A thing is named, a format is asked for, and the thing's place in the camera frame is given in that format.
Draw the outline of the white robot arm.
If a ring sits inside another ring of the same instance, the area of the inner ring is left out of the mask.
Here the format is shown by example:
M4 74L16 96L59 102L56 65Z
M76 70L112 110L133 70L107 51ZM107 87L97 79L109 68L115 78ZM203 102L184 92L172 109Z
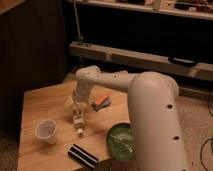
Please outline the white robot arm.
M107 73L92 65L75 73L72 99L89 99L94 86L127 94L138 171L189 171L189 164L176 109L179 86L158 72Z

